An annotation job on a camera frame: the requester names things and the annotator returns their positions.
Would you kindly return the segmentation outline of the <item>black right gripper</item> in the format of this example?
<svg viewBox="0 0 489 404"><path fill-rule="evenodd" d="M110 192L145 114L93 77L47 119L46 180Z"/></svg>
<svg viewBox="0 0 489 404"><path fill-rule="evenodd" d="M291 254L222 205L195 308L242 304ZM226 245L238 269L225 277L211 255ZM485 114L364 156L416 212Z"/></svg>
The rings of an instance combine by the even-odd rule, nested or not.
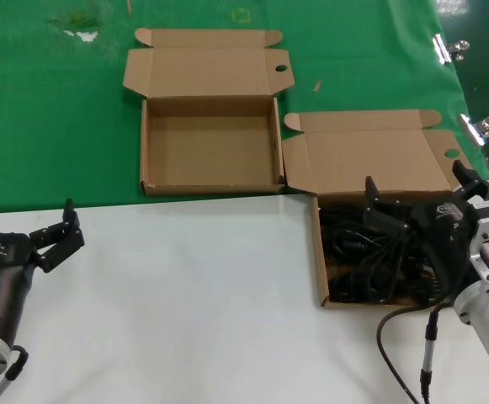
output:
<svg viewBox="0 0 489 404"><path fill-rule="evenodd" d="M474 282L470 274L470 243L476 234L477 219L467 201L474 196L488 201L489 182L461 160L454 161L452 173L460 184L453 192L457 198L418 201L414 206L381 197L374 180L367 176L364 224L396 240L406 239L412 227L443 293L454 301Z"/></svg>

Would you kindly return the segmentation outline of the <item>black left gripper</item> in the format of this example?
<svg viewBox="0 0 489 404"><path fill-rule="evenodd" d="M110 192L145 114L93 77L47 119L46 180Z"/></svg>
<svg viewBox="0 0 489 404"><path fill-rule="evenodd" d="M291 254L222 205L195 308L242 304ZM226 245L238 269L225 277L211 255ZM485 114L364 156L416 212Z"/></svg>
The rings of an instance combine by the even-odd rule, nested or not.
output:
<svg viewBox="0 0 489 404"><path fill-rule="evenodd" d="M30 234L0 233L0 338L14 338L36 267L51 272L85 245L72 199L62 220Z"/></svg>

